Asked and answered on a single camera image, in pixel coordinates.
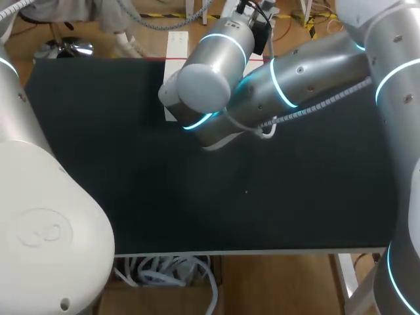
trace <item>blue led ring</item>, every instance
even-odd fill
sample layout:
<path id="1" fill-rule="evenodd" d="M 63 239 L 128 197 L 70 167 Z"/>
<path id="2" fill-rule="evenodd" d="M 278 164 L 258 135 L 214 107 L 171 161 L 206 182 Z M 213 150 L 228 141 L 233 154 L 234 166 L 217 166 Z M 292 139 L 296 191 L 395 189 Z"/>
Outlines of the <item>blue led ring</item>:
<path id="1" fill-rule="evenodd" d="M 191 126 L 188 126 L 188 127 L 182 127 L 182 128 L 184 128 L 185 130 L 190 130 L 190 129 L 194 129 L 194 128 L 196 128 L 196 127 L 198 127 L 198 126 L 200 126 L 204 121 L 206 121 L 206 120 L 208 120 L 211 116 L 213 115 L 213 113 L 212 114 L 205 114 L 204 115 L 204 117 L 203 118 L 201 118 L 198 122 L 196 122 L 195 124 L 193 124 L 193 125 L 191 125 Z"/>
<path id="2" fill-rule="evenodd" d="M 397 287 L 395 280 L 394 280 L 394 276 L 392 275 L 392 271 L 391 271 L 391 265 L 390 265 L 390 252 L 391 252 L 391 244 L 389 244 L 389 248 L 388 248 L 388 253 L 387 253 L 387 264 L 388 264 L 388 273 L 389 273 L 389 278 L 391 279 L 392 285 L 394 286 L 395 291 L 397 292 L 398 296 L 400 297 L 401 301 L 408 307 L 408 309 L 410 311 L 413 312 L 414 315 L 420 315 L 415 309 L 414 307 L 412 307 L 408 301 L 406 300 L 406 298 L 403 296 L 403 294 L 401 293 L 400 289 Z"/>
<path id="3" fill-rule="evenodd" d="M 237 46 L 237 48 L 239 48 L 239 50 L 242 53 L 243 61 L 245 62 L 245 66 L 247 65 L 247 57 L 245 55 L 245 51 L 243 51 L 242 46 L 239 45 L 239 43 L 234 38 L 232 38 L 230 36 L 227 36 L 225 34 L 214 33 L 214 34 L 209 34 L 209 35 L 204 36 L 199 42 L 202 42 L 204 39 L 207 39 L 209 37 L 223 37 L 223 38 L 226 38 L 226 39 L 230 40 L 231 42 L 233 42 L 233 44 L 235 44 Z"/>
<path id="4" fill-rule="evenodd" d="M 0 63 L 5 64 L 6 66 L 8 66 L 10 69 L 12 69 L 15 72 L 15 74 L 17 76 L 19 76 L 18 75 L 18 72 L 16 71 L 16 69 L 14 68 L 14 66 L 12 66 L 12 64 L 9 61 L 7 61 L 7 60 L 5 60 L 3 58 L 0 58 Z"/>
<path id="5" fill-rule="evenodd" d="M 292 104 L 292 102 L 290 102 L 287 97 L 284 95 L 282 89 L 280 88 L 280 86 L 278 85 L 277 82 L 277 78 L 276 78 L 276 74 L 274 73 L 274 67 L 273 67 L 273 61 L 274 59 L 271 60 L 270 62 L 270 72 L 271 72 L 271 79 L 273 80 L 274 86 L 276 87 L 276 90 L 278 92 L 278 94 L 280 95 L 280 97 L 282 98 L 282 100 L 289 105 L 292 108 L 296 108 L 297 105 Z"/>
<path id="6" fill-rule="evenodd" d="M 412 61 L 406 62 L 405 64 L 402 64 L 401 66 L 396 67 L 395 69 L 393 69 L 393 71 L 391 71 L 390 73 L 387 74 L 386 77 L 383 78 L 383 80 L 380 82 L 380 84 L 378 85 L 378 88 L 376 90 L 376 94 L 375 94 L 375 103 L 378 104 L 378 97 L 379 97 L 379 92 L 381 92 L 381 89 L 383 88 L 384 84 L 394 75 L 397 74 L 398 72 L 400 72 L 401 70 L 410 67 L 414 64 L 418 64 L 420 63 L 420 58 L 418 59 L 414 59 Z"/>

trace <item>person's leg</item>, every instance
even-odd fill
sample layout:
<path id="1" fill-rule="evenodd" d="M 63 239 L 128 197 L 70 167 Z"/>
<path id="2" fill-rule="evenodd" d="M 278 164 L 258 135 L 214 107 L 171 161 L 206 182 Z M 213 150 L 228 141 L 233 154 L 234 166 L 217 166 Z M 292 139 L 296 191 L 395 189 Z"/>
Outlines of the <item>person's leg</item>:
<path id="1" fill-rule="evenodd" d="M 129 31 L 129 17 L 115 0 L 93 0 L 100 18 L 100 29 L 115 35 L 115 51 L 123 57 L 142 58 L 146 53 Z"/>

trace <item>stool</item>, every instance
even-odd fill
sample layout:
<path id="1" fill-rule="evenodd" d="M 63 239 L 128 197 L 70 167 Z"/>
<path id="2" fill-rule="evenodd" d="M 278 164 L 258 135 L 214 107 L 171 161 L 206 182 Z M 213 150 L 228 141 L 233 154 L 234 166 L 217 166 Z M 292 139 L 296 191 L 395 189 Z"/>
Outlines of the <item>stool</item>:
<path id="1" fill-rule="evenodd" d="M 93 56 L 94 49 L 90 42 L 80 37 L 62 37 L 60 30 L 58 29 L 58 23 L 35 21 L 24 16 L 21 12 L 19 12 L 19 17 L 27 23 L 48 24 L 50 27 L 52 39 L 42 44 L 41 48 L 33 56 L 34 61 L 40 58 L 55 59 Z M 64 22 L 64 25 L 66 25 L 69 30 L 74 30 L 74 27 L 70 23 Z"/>

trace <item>cable bundle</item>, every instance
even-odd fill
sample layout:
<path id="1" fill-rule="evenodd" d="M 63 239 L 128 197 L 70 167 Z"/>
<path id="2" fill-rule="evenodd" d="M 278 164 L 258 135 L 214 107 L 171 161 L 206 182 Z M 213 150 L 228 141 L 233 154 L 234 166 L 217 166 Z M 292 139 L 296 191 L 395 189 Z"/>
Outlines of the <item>cable bundle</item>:
<path id="1" fill-rule="evenodd" d="M 146 257 L 140 264 L 137 258 L 124 259 L 124 273 L 114 268 L 115 274 L 132 287 L 185 287 L 191 284 L 199 267 L 204 269 L 204 274 L 209 276 L 213 297 L 205 315 L 211 315 L 215 310 L 218 297 L 216 279 L 210 269 L 210 257 L 207 264 L 194 256 L 157 256 Z"/>

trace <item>table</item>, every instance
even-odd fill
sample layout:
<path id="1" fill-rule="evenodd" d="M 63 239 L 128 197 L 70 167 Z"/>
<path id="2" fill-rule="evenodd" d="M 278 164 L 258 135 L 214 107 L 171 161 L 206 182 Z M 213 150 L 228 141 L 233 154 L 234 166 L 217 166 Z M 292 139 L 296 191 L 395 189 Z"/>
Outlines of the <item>table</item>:
<path id="1" fill-rule="evenodd" d="M 116 255 L 386 247 L 396 190 L 373 91 L 216 152 L 166 122 L 164 63 L 40 60 L 26 87 L 57 159 L 102 206 Z"/>

